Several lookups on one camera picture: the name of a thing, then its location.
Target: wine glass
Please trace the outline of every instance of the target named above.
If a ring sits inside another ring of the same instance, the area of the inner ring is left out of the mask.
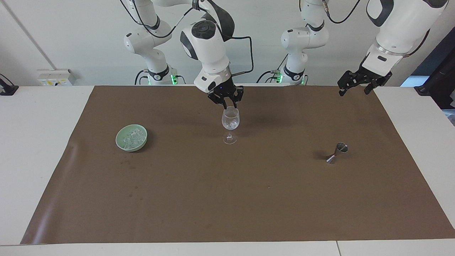
[[[237,142],[237,135],[233,134],[231,131],[236,129],[240,124],[240,113],[237,108],[228,107],[223,111],[223,117],[221,118],[221,123],[223,126],[229,130],[223,135],[224,143],[231,145]]]

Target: glass base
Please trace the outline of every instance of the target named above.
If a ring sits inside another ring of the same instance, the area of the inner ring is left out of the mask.
[[[226,143],[227,145],[232,145],[234,143],[237,142],[237,135],[235,135],[234,133],[232,132],[226,132],[224,135],[223,135],[223,141],[224,143]]]

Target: black cable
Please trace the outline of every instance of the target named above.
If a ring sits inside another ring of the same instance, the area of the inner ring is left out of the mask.
[[[310,77],[308,75],[304,75],[303,79],[305,79],[305,77],[307,77],[307,80],[305,81],[305,85],[307,85],[308,84],[308,80],[310,79]]]
[[[123,3],[122,0],[120,0],[120,3],[121,3],[121,5],[123,5],[123,8],[125,8],[126,12],[130,15],[130,17],[134,20],[134,22],[137,23],[138,25],[142,25],[141,23],[137,22],[137,20],[134,19],[133,15],[131,15],[130,11],[128,10],[128,8],[126,7],[126,5]]]
[[[137,7],[136,7],[136,2],[135,2],[135,1],[133,1],[133,4],[134,4],[134,8],[136,9],[137,17],[139,17],[139,20],[141,21],[142,26],[147,30],[147,32],[148,32],[150,35],[152,35],[152,36],[154,36],[154,37],[156,37],[156,38],[166,38],[166,37],[170,36],[170,35],[174,32],[175,28],[177,28],[177,26],[178,26],[178,25],[180,24],[180,22],[183,20],[183,18],[184,18],[191,10],[193,10],[193,8],[188,9],[188,10],[183,14],[182,18],[177,22],[177,24],[171,29],[171,31],[170,31],[167,35],[165,35],[165,36],[157,36],[157,35],[153,34],[152,32],[150,32],[150,30],[148,29],[148,26],[145,25],[144,22],[142,21],[141,15],[139,14],[139,10],[138,10]]]
[[[407,58],[407,57],[413,55],[414,53],[416,53],[422,47],[422,45],[424,45],[424,43],[425,43],[425,41],[426,41],[426,39],[427,39],[429,34],[430,34],[430,30],[428,29],[428,31],[426,32],[422,42],[420,42],[419,46],[417,46],[417,48],[414,51],[412,51],[412,53],[406,54],[403,58]]]
[[[267,83],[267,81],[270,79],[270,82],[272,82],[273,79],[277,79],[278,77],[269,77],[267,78],[267,80],[265,80],[265,83]]]
[[[11,84],[12,86],[14,86],[13,82],[11,82],[10,79],[8,79],[7,77],[5,77],[3,74],[0,74],[0,76],[4,77],[6,80],[8,80],[8,82],[10,82],[10,84]]]
[[[139,76],[140,76],[142,73],[144,73],[144,72],[145,72],[145,70],[142,69],[142,70],[136,75],[136,79],[134,80],[134,85],[137,85],[137,80],[139,79]]]
[[[185,81],[185,78],[184,78],[183,76],[175,76],[175,77],[177,77],[177,78],[181,77],[181,78],[183,79],[183,82],[184,82],[185,84],[187,84],[187,81]]]
[[[146,77],[146,76],[141,77],[141,79],[139,79],[139,85],[141,85],[141,81],[142,81],[142,79],[144,79],[144,78],[147,78],[147,79],[148,79],[148,77]]]
[[[354,12],[355,8],[357,8],[357,6],[359,5],[361,0],[357,0],[357,3],[355,3],[354,5],[354,8],[352,8],[351,12],[349,12],[348,16],[346,16],[346,18],[344,18],[342,21],[334,21],[332,20],[332,18],[330,17],[330,12],[327,11],[327,17],[329,18],[329,20],[335,24],[341,24],[343,22],[345,22],[350,16],[351,14]]]
[[[259,81],[261,81],[261,79],[262,79],[265,75],[267,75],[267,74],[273,74],[273,71],[270,70],[270,71],[264,72],[264,74],[262,74],[262,75],[259,77],[259,79],[256,81],[256,83],[259,83]]]
[[[248,71],[242,71],[242,72],[239,72],[239,73],[235,73],[232,76],[236,77],[236,76],[239,76],[239,75],[243,75],[243,74],[247,74],[247,73],[253,72],[253,70],[254,70],[253,39],[250,36],[243,36],[243,37],[233,37],[233,36],[227,36],[227,35],[224,35],[224,36],[226,36],[226,37],[228,37],[230,39],[235,39],[235,40],[240,40],[240,39],[249,39],[250,40],[251,69],[248,70]]]
[[[128,10],[128,8],[125,6],[125,4],[123,3],[122,0],[120,0],[120,2],[121,2],[121,4],[123,5],[123,7],[125,8],[126,12],[127,12],[127,13],[130,15],[130,17],[133,19],[133,21],[134,21],[135,23],[137,23],[137,24],[143,26],[143,27],[147,30],[147,32],[148,32],[150,35],[152,35],[152,36],[154,36],[154,37],[156,37],[156,38],[166,38],[166,37],[170,36],[170,35],[174,32],[174,30],[177,28],[177,26],[180,24],[180,22],[183,20],[183,18],[184,18],[191,10],[193,10],[193,8],[190,8],[189,10],[187,10],[187,11],[183,14],[182,18],[177,22],[177,24],[171,29],[171,31],[170,31],[167,35],[165,35],[165,36],[157,36],[157,35],[153,34],[152,32],[150,32],[150,30],[149,30],[149,28],[148,28],[149,25],[144,24],[144,21],[142,21],[141,15],[139,14],[139,10],[137,9],[136,2],[135,2],[135,1],[133,1],[134,9],[136,9],[137,17],[139,17],[139,20],[140,20],[141,22],[138,22],[137,20],[134,19],[134,17],[131,15],[131,12]]]
[[[283,65],[284,61],[286,60],[286,58],[289,56],[289,53],[286,54],[286,56],[284,57],[283,61],[281,62],[281,64],[278,66],[277,70],[280,70],[281,68],[281,65]]]

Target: white wall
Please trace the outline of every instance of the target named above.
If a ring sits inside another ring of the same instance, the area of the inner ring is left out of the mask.
[[[78,84],[132,84],[135,74],[145,68],[140,56],[123,46],[123,36],[137,28],[118,0],[4,0],[24,24],[40,47],[57,66],[69,68]],[[303,26],[298,0],[216,0],[236,21],[236,36],[251,35],[256,68],[252,74],[236,77],[237,82],[255,82],[266,70],[278,67],[286,51],[280,37],[285,30]],[[332,17],[344,18],[355,0],[332,0]],[[335,84],[344,71],[356,71],[378,32],[367,18],[363,0],[351,18],[334,25],[326,21],[330,42],[323,48],[308,50],[309,84]],[[162,20],[173,26],[189,5],[168,8],[156,6]],[[0,5],[1,14],[5,10]],[[399,86],[455,26],[455,2],[431,30],[424,46],[403,60],[394,70],[390,86]],[[174,37],[158,48],[167,61],[191,82],[201,65],[186,56],[179,42],[181,29],[197,21],[201,13],[191,12],[176,29]],[[20,85],[36,85],[36,69],[49,68],[38,51],[33,51],[20,28],[8,15],[0,15],[0,70]],[[249,69],[248,40],[227,42],[233,72]]]

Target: green bowl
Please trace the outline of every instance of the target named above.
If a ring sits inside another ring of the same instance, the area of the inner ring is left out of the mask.
[[[145,134],[145,141],[141,145],[137,146],[136,148],[126,149],[125,148],[126,143],[124,142],[124,139],[128,136],[129,133],[131,133],[132,131],[134,131],[136,129],[141,130]],[[145,146],[145,144],[147,143],[147,137],[148,137],[147,130],[142,125],[131,124],[131,125],[124,127],[122,130],[120,130],[117,133],[115,142],[116,142],[117,146],[122,150],[125,150],[127,152],[136,152]]]

